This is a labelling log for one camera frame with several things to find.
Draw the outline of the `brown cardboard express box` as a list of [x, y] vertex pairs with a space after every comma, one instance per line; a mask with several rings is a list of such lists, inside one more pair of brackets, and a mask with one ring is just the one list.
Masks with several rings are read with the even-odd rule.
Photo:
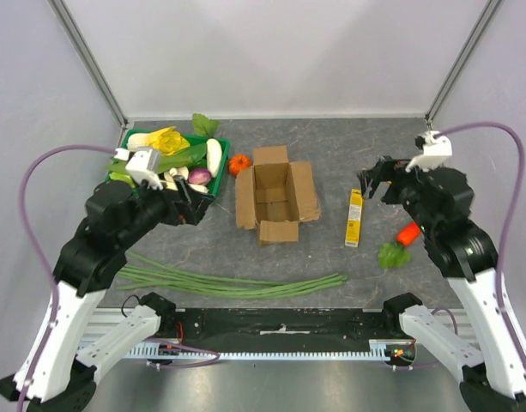
[[311, 163], [290, 161], [285, 146], [255, 148], [235, 179], [235, 212], [259, 245], [297, 242], [299, 225], [321, 216]]

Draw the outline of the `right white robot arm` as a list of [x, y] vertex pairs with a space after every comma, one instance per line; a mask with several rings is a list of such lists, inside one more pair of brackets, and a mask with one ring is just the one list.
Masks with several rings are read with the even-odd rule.
[[423, 345], [455, 378], [470, 410], [526, 411], [526, 370], [503, 320], [511, 306], [496, 270], [498, 253], [470, 219], [474, 192], [465, 174], [409, 169], [408, 161], [384, 156], [357, 177], [364, 198], [388, 183], [382, 202], [403, 206], [420, 228], [427, 255], [461, 301], [478, 345], [440, 324], [411, 293], [384, 302], [383, 332]]

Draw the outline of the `yellow item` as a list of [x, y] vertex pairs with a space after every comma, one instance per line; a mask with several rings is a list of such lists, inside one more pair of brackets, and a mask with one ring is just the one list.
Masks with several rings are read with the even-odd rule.
[[348, 207], [348, 222], [344, 241], [345, 246], [353, 248], [359, 246], [363, 205], [364, 199], [361, 191], [352, 189]]

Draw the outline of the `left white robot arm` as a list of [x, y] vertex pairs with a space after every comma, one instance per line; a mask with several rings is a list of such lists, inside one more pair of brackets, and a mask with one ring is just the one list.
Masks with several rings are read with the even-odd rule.
[[215, 200], [182, 178], [176, 190], [133, 191], [122, 181], [106, 181], [86, 201], [86, 217], [60, 251], [52, 279], [58, 296], [23, 365], [0, 379], [0, 395], [11, 402], [30, 402], [31, 411], [82, 411], [101, 380], [137, 344], [170, 336], [176, 306], [150, 293], [133, 312], [96, 342], [80, 348], [88, 321], [125, 266], [125, 253], [159, 224], [196, 225]]

